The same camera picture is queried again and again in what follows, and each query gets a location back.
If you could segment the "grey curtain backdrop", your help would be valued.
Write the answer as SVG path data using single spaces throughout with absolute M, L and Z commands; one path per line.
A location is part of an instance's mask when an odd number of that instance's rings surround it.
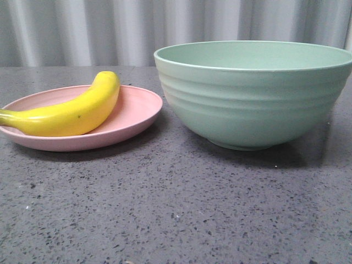
M 1 1 L 1 66 L 152 66 L 181 43 L 351 49 L 351 1 Z

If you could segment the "green ribbed bowl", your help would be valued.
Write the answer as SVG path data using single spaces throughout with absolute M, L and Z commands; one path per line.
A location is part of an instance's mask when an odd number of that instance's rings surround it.
M 181 122 L 228 149 L 260 150 L 323 121 L 351 74 L 351 53 L 279 41 L 210 41 L 154 53 Z

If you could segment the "pink plate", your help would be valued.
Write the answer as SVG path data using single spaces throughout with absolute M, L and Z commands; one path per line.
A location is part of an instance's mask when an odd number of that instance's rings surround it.
M 65 102 L 84 92 L 88 86 L 63 87 L 35 93 L 5 106 L 8 110 L 21 111 Z M 1 134 L 14 143 L 31 149 L 67 152 L 83 151 L 113 145 L 147 129 L 157 118 L 163 106 L 156 93 L 140 87 L 122 85 L 118 102 L 110 116 L 95 130 L 79 136 L 38 137 L 3 126 Z

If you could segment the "yellow banana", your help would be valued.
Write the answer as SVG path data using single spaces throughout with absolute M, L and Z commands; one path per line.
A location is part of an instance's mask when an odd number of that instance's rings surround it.
M 75 136 L 100 126 L 112 113 L 120 82 L 112 71 L 99 72 L 91 86 L 76 98 L 25 111 L 1 110 L 1 125 L 31 136 Z

